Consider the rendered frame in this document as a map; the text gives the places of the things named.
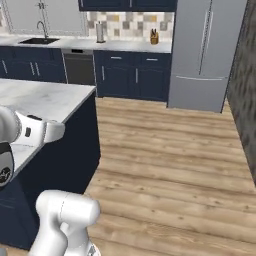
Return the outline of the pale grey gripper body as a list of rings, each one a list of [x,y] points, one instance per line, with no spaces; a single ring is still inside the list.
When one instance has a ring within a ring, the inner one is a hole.
[[[51,143],[60,140],[65,133],[65,125],[55,120],[46,123],[46,132],[44,137],[45,143]]]

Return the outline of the silver fridge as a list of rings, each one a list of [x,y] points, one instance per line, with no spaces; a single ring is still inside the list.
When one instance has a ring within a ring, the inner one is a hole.
[[[178,0],[168,106],[220,113],[247,0]]]

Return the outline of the silver fridge door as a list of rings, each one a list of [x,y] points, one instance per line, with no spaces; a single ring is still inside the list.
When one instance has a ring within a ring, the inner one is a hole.
[[[212,31],[202,76],[229,75],[247,0],[212,0]]]
[[[178,0],[172,51],[172,72],[199,74],[211,0]]]

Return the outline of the dark blue island cabinet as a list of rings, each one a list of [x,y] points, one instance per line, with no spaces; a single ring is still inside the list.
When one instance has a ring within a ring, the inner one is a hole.
[[[0,244],[28,250],[39,228],[39,194],[48,189],[84,193],[100,157],[91,95],[66,122],[64,137],[43,146],[13,181],[0,188]]]

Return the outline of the dark grey dishwasher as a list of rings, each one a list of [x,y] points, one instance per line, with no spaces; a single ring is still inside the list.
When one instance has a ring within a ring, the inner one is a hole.
[[[69,84],[94,85],[95,71],[92,50],[63,49]]]

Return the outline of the dark blue lower cupboards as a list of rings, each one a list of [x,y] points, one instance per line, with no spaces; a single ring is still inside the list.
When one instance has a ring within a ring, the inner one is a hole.
[[[166,102],[171,57],[170,53],[95,50],[98,96]]]
[[[65,83],[61,50],[0,46],[0,78]]]

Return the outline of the dark blue cupboards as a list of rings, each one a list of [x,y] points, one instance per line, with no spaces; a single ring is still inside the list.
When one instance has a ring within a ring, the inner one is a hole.
[[[171,57],[170,53],[95,50],[98,96],[166,102]]]
[[[0,78],[65,83],[61,50],[0,46]]]
[[[177,0],[78,0],[80,11],[175,12]]]

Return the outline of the black sink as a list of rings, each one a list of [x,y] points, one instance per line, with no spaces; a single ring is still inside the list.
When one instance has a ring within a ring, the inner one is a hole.
[[[27,40],[20,41],[19,44],[31,44],[31,45],[48,45],[56,42],[58,38],[30,38]]]

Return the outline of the silver tap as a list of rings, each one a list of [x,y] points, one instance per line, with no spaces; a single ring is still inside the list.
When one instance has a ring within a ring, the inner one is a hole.
[[[39,29],[39,25],[40,24],[42,25],[42,29],[43,29],[43,32],[44,32],[44,38],[48,39],[47,30],[46,30],[45,25],[44,25],[44,23],[42,21],[38,21],[37,22],[37,29]]]

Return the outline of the white paper towel roll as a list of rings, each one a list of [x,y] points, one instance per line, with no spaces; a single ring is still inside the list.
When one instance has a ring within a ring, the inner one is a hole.
[[[96,37],[97,37],[97,43],[105,43],[103,23],[101,21],[99,21],[96,24]]]

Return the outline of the white framed window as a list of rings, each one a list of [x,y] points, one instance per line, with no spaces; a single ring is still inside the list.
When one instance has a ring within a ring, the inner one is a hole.
[[[78,0],[0,0],[10,34],[86,37],[86,15],[79,11]]]

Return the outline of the wooden knife block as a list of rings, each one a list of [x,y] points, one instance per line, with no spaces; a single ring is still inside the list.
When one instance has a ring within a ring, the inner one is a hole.
[[[150,43],[156,45],[159,43],[159,34],[155,29],[152,29],[150,32]]]

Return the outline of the silver freezer drawer front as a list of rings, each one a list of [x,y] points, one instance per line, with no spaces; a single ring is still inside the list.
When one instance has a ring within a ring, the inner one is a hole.
[[[195,81],[175,76],[170,78],[169,108],[222,112],[228,79]]]

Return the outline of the dark blue upper cupboards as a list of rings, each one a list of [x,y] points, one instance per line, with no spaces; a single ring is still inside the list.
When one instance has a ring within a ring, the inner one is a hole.
[[[80,11],[175,12],[177,0],[78,0]]]

